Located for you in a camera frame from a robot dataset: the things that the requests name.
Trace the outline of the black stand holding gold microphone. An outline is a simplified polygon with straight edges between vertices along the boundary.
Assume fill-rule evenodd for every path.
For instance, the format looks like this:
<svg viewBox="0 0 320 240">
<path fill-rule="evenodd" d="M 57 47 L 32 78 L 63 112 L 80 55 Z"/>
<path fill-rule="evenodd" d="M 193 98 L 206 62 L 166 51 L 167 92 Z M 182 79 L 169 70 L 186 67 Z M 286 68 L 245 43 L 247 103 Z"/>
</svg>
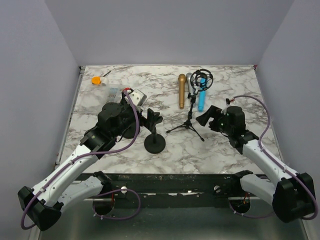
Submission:
<svg viewBox="0 0 320 240">
<path fill-rule="evenodd" d="M 128 129 L 123 133 L 125 139 L 133 139 L 136 133 L 136 125 L 132 124 Z"/>
</svg>

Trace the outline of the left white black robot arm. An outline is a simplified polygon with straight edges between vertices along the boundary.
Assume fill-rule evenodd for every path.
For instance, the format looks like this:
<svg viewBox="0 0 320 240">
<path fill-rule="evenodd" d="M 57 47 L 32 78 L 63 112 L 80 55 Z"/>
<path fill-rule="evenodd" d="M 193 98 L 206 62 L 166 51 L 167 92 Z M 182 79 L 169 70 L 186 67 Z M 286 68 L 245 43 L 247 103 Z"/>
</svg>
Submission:
<svg viewBox="0 0 320 240">
<path fill-rule="evenodd" d="M 74 180 L 103 156 L 121 153 L 136 141 L 140 127 L 154 132 L 163 121 L 159 112 L 147 110 L 142 116 L 134 103 L 121 101 L 106 103 L 97 115 L 96 125 L 87 130 L 79 145 L 57 169 L 33 187 L 22 187 L 17 195 L 23 211 L 20 226 L 24 230 L 25 218 L 29 217 L 40 230 L 51 228 L 63 211 L 73 203 L 88 197 L 107 197 L 111 185 L 94 174 L 84 183 L 72 186 Z"/>
</svg>

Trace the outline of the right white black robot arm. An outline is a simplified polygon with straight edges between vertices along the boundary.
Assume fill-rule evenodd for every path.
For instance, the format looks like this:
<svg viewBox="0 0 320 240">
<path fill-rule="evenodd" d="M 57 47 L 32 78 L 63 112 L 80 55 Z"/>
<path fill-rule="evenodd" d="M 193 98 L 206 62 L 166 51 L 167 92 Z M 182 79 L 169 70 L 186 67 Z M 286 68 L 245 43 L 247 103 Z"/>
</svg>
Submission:
<svg viewBox="0 0 320 240">
<path fill-rule="evenodd" d="M 196 121 L 225 135 L 230 145 L 250 159 L 266 175 L 262 179 L 249 171 L 238 173 L 230 183 L 230 191 L 241 196 L 249 192 L 272 206 L 275 215 L 284 223 L 296 219 L 311 220 L 318 215 L 312 177 L 298 173 L 264 148 L 260 139 L 246 128 L 245 113 L 239 106 L 220 109 L 211 106 Z"/>
</svg>

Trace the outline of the silver mesh-head microphone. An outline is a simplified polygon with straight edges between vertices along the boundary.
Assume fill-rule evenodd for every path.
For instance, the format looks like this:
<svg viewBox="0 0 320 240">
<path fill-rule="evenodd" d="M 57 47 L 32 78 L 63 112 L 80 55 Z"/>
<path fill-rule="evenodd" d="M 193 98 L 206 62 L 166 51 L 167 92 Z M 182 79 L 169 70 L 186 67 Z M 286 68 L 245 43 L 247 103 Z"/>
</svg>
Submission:
<svg viewBox="0 0 320 240">
<path fill-rule="evenodd" d="M 187 86 L 188 86 L 188 98 L 190 100 L 191 100 L 191 97 L 194 95 L 194 89 L 193 89 L 193 86 L 191 84 L 191 76 L 192 76 L 191 72 L 188 72 L 186 74 L 186 82 L 187 82 Z"/>
</svg>

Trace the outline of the blue foam-head microphone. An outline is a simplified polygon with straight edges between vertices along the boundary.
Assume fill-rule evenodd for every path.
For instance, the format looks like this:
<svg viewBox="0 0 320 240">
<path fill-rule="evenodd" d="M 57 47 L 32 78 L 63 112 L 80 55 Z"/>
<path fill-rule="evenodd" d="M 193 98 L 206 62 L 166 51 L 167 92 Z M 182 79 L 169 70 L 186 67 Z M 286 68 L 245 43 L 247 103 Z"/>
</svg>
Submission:
<svg viewBox="0 0 320 240">
<path fill-rule="evenodd" d="M 204 111 L 206 93 L 204 90 L 198 94 L 198 111 L 201 113 Z"/>
</svg>

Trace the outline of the gold microphone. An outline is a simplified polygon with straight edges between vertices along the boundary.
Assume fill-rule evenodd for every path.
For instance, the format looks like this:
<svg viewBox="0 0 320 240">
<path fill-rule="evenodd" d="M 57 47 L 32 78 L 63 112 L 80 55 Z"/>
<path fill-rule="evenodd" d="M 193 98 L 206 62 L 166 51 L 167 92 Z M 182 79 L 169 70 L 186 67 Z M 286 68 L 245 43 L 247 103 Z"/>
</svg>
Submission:
<svg viewBox="0 0 320 240">
<path fill-rule="evenodd" d="M 181 73 L 178 76 L 178 104 L 180 109 L 184 109 L 185 107 L 185 83 L 186 75 Z"/>
</svg>

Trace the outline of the black round-base microphone stand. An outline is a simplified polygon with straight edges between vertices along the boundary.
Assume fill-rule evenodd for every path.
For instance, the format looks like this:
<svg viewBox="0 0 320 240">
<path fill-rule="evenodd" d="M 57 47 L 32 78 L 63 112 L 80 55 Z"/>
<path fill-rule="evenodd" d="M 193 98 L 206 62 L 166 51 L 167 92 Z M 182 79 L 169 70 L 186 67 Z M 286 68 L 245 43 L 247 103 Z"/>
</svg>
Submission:
<svg viewBox="0 0 320 240">
<path fill-rule="evenodd" d="M 157 133 L 156 128 L 156 125 L 161 123 L 162 121 L 163 117 L 158 116 L 155 119 L 150 120 L 148 124 L 145 125 L 145 128 L 147 128 L 151 132 L 151 134 L 145 138 L 144 147 L 151 154 L 161 153 L 166 146 L 165 138 L 161 134 Z"/>
</svg>

